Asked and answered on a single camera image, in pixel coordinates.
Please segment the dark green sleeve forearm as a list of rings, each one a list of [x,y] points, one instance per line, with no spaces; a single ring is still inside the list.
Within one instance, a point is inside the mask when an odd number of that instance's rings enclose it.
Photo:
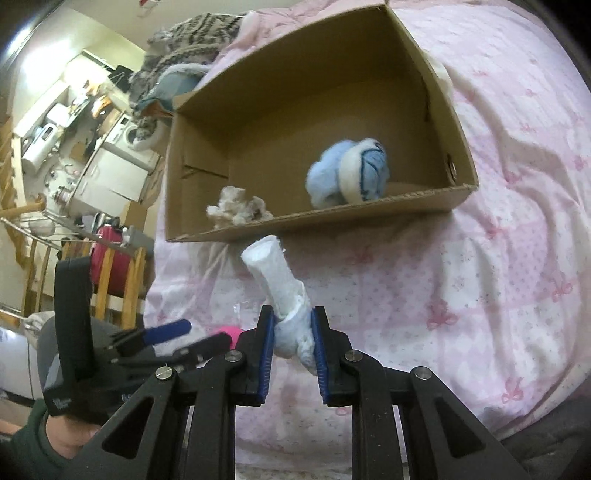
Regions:
[[[37,400],[26,425],[8,442],[8,452],[28,479],[57,479],[69,463],[51,446],[46,433],[47,419],[44,401]]]

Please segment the person's left hand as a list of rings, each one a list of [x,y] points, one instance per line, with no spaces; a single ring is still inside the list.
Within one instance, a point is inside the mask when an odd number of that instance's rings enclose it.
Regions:
[[[100,428],[100,425],[68,415],[49,416],[45,423],[46,437],[52,449],[68,460],[73,459]]]

